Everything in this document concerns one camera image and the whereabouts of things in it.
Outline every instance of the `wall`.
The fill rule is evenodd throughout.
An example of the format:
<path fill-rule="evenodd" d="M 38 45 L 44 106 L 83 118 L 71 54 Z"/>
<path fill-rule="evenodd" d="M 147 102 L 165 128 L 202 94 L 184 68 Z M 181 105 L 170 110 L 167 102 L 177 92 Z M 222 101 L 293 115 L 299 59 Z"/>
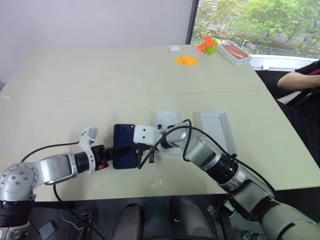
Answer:
<path fill-rule="evenodd" d="M 192 0 L 0 0 L 0 81 L 34 48 L 185 44 Z"/>

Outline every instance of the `robotic arm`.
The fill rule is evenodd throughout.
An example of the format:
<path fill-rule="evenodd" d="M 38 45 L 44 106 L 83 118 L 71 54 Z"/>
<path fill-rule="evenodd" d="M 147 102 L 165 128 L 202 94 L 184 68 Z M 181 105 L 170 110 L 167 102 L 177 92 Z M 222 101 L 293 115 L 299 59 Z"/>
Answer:
<path fill-rule="evenodd" d="M 113 156 L 129 152 L 129 147 L 90 147 L 98 130 L 88 126 L 79 141 L 83 152 L 63 153 L 36 162 L 20 162 L 8 167 L 0 185 L 0 240 L 22 240 L 28 235 L 29 215 L 36 195 L 33 190 L 42 185 L 54 185 L 77 177 L 85 171 L 91 174 L 108 167 Z"/>
<path fill-rule="evenodd" d="M 154 127 L 137 125 L 134 141 L 152 146 L 159 141 L 159 151 L 181 148 L 185 151 L 186 159 L 205 171 L 229 193 L 229 200 L 237 212 L 247 219 L 260 222 L 269 240 L 320 239 L 319 225 L 297 209 L 275 200 L 273 191 L 263 181 L 224 154 L 202 133 L 194 128 L 189 131 L 189 125 L 185 122 L 162 132 Z"/>
<path fill-rule="evenodd" d="M 64 153 L 37 162 L 20 162 L 7 168 L 0 185 L 0 240 L 22 240 L 28 234 L 28 217 L 41 184 L 54 185 L 88 171 L 108 166 L 114 155 L 126 154 L 130 148 L 89 147 L 97 129 L 88 127 L 80 139 L 83 152 Z M 230 195 L 230 202 L 246 218 L 258 219 L 269 240 L 318 240 L 320 226 L 295 208 L 275 200 L 273 191 L 258 177 L 222 152 L 214 143 L 187 123 L 165 131 L 137 125 L 136 143 L 157 150 L 181 148 L 184 156 L 205 171 Z"/>

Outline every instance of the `green foliage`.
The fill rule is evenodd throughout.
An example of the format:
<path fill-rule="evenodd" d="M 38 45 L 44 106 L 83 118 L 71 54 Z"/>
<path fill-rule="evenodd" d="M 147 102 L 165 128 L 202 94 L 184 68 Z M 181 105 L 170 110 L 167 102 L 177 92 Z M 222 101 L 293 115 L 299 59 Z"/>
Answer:
<path fill-rule="evenodd" d="M 279 48 L 294 56 L 320 56 L 319 0 L 217 0 L 216 7 L 213 11 L 211 0 L 200 1 L 192 43 L 208 35 L 239 46 L 249 40 L 244 49 L 251 54 L 273 54 L 270 49 Z"/>

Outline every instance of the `table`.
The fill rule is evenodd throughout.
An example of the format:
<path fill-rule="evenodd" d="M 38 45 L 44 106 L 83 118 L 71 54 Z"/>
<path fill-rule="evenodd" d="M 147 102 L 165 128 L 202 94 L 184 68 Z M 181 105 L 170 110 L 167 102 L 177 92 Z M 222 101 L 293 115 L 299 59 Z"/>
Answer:
<path fill-rule="evenodd" d="M 193 66 L 175 65 L 182 56 Z M 30 56 L 1 92 L 0 171 L 32 150 L 79 139 L 85 126 L 99 128 L 96 144 L 112 145 L 114 124 L 154 125 L 154 114 L 179 110 L 200 127 L 201 110 L 227 112 L 239 158 L 277 189 L 320 185 L 319 169 L 249 64 L 233 66 L 196 46 L 42 49 Z M 80 152 L 49 148 L 31 156 Z M 80 174 L 60 183 L 64 200 L 221 194 L 192 163 L 163 156 L 142 169 Z M 37 201 L 55 201 L 52 187 L 36 188 Z"/>

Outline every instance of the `smartphone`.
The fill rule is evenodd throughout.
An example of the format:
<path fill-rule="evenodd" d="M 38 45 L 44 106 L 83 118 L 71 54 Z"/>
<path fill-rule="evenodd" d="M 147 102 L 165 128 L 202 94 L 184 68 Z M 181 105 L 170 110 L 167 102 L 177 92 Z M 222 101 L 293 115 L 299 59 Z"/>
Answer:
<path fill-rule="evenodd" d="M 114 147 L 131 147 L 130 151 L 122 156 L 113 158 L 114 169 L 134 169 L 138 167 L 138 145 L 134 143 L 135 125 L 133 124 L 116 124 L 113 127 L 113 146 Z"/>

